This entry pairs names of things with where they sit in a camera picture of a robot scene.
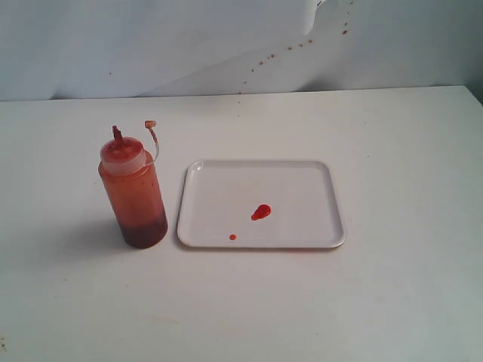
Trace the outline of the red sauce squeeze bottle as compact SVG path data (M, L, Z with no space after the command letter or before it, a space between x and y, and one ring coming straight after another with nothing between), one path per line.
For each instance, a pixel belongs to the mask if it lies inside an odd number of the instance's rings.
M145 121L155 144L148 152L142 142L112 127L112 139L100 150L98 172L125 243L147 249L158 244L168 231L168 219L155 162L160 146L153 130L155 121Z

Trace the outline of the white rectangular tray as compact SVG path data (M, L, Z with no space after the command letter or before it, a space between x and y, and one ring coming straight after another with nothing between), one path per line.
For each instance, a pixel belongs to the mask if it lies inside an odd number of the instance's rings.
M186 170L177 236L191 248L322 250L346 230L321 161L203 159Z

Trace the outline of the red sauce blob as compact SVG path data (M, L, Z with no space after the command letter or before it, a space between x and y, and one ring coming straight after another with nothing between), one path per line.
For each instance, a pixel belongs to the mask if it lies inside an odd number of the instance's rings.
M261 204L257 207L257 209L252 213L251 220L257 221L268 217L272 212L272 208L268 204Z

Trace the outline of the white backdrop sheet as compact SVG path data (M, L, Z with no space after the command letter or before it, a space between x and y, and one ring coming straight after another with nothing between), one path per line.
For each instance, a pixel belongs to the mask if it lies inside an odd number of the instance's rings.
M3 1L1 98L464 84L480 1Z

